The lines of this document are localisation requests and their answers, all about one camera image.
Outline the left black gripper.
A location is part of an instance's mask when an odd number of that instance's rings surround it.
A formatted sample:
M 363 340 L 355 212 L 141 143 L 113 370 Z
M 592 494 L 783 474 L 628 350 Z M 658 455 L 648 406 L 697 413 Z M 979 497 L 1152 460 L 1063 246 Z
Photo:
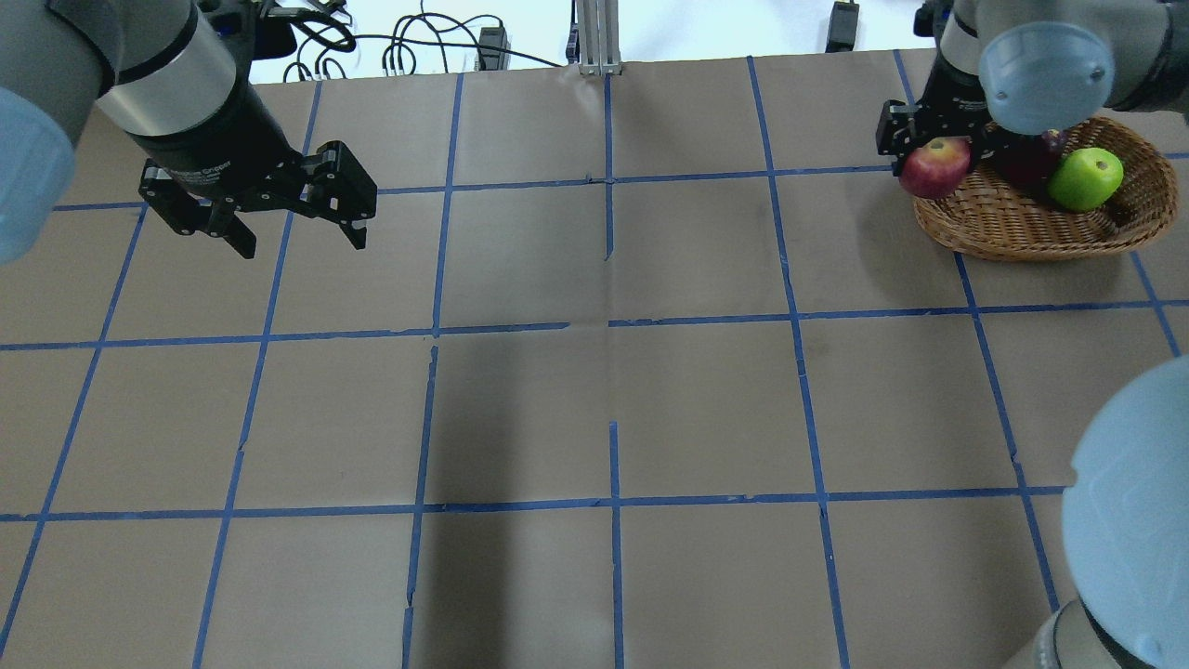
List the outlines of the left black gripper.
M 203 124 L 137 144 L 147 156 L 137 191 L 178 236 L 216 238 L 252 259 L 256 236 L 241 214 L 292 212 L 336 225 L 353 250 L 369 247 L 378 200 L 369 169 L 344 141 L 294 149 L 245 82 Z

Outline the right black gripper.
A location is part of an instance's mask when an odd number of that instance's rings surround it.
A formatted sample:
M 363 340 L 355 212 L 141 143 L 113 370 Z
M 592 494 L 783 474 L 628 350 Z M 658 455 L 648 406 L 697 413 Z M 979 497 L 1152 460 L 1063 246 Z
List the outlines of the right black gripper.
M 1018 135 L 994 122 L 986 109 L 984 89 L 979 78 L 954 65 L 937 49 L 933 67 L 916 101 L 883 102 L 875 130 L 875 147 L 879 154 L 889 158 L 893 177 L 900 177 L 908 166 L 910 156 L 935 138 L 967 137 L 971 164 L 980 164 Z

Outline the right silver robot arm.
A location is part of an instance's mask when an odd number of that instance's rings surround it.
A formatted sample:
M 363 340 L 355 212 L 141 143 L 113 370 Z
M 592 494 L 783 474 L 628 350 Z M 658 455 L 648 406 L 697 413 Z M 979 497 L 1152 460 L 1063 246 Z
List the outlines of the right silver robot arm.
M 1184 1 L 926 1 L 921 90 L 876 150 L 955 251 L 1027 481 L 1061 486 L 1044 572 L 1067 598 L 1008 668 L 1184 668 L 1185 343 L 1135 255 L 1178 216 L 1176 170 L 1114 112 L 1185 116 Z M 995 158 L 1048 130 L 1105 139 L 1120 190 L 1087 212 Z

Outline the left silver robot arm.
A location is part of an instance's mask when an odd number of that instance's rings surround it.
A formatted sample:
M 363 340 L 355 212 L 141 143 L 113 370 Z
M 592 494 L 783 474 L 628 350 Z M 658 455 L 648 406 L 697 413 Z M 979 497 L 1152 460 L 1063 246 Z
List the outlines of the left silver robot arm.
M 285 209 L 369 241 L 378 188 L 342 141 L 292 147 L 250 84 L 304 33 L 352 51 L 323 6 L 275 1 L 5 1 L 1 255 L 33 250 L 71 187 L 92 111 L 146 153 L 137 193 L 180 236 L 205 234 L 254 257 L 243 212 Z

